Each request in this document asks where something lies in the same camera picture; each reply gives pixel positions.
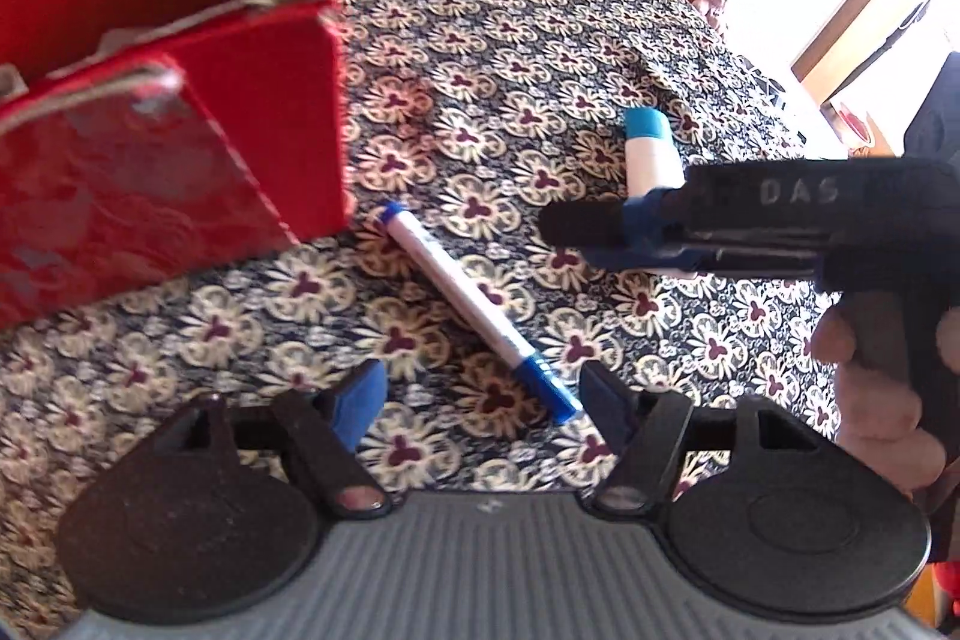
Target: ridged gray surface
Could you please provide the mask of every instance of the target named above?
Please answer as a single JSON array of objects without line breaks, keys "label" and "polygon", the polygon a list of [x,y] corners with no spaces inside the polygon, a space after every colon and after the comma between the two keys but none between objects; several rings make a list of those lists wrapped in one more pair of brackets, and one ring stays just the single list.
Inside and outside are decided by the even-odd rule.
[{"label": "ridged gray surface", "polygon": [[414,493],[341,524],[286,589],[195,627],[88,613],[67,640],[929,640],[899,610],[838,627],[778,624],[699,593],[640,525],[570,494]]}]

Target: patterned fabric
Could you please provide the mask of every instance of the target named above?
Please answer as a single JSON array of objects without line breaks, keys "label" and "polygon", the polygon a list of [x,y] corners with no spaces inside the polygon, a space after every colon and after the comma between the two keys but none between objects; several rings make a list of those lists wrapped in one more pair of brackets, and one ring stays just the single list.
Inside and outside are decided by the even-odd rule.
[{"label": "patterned fabric", "polygon": [[[262,402],[379,357],[390,401],[359,458],[390,490],[581,489],[610,469],[589,420],[550,426],[383,238],[373,215],[388,197],[416,211],[570,384],[599,359],[700,404],[759,392],[826,434],[837,423],[829,376],[809,355],[827,298],[805,283],[608,274],[536,234],[551,200],[623,196],[626,107],[666,112],[687,164],[800,154],[684,0],[344,6],[352,232],[6,336],[0,606],[34,637],[71,616],[56,517],[201,389]],[[690,459],[683,480],[724,458]]]}]

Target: red object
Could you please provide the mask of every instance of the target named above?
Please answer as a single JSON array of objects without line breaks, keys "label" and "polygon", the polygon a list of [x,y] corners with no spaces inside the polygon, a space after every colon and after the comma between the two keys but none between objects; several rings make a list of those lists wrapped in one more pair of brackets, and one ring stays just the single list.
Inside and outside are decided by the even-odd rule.
[{"label": "red object", "polygon": [[851,131],[857,135],[857,138],[864,143],[864,145],[872,145],[874,143],[874,135],[870,133],[870,127],[853,114],[846,104],[840,105],[837,114],[850,126]]},{"label": "red object", "polygon": [[336,0],[0,9],[0,327],[346,224]]},{"label": "red object", "polygon": [[933,565],[933,576],[952,601],[954,618],[960,618],[960,562],[942,561]]}]

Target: blue marker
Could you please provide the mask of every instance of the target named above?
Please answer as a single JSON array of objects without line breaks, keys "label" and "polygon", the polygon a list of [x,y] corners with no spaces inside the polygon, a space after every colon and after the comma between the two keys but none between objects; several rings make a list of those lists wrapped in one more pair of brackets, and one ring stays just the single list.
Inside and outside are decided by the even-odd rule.
[{"label": "blue marker", "polygon": [[544,357],[467,276],[448,252],[430,236],[406,207],[391,201],[380,216],[387,233],[430,278],[453,309],[467,321],[526,389],[544,403],[557,423],[583,411],[577,398],[560,382]]}]

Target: human hand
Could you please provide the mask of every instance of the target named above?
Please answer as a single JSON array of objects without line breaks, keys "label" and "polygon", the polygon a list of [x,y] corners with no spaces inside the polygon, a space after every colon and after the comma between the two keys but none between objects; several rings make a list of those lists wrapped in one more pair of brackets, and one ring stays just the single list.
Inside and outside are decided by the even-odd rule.
[{"label": "human hand", "polygon": [[[936,437],[918,428],[920,397],[906,384],[853,360],[856,336],[840,308],[824,313],[810,347],[816,360],[837,365],[837,444],[907,494],[940,477],[947,454]],[[960,308],[941,319],[937,348],[944,364],[960,372]]]}]

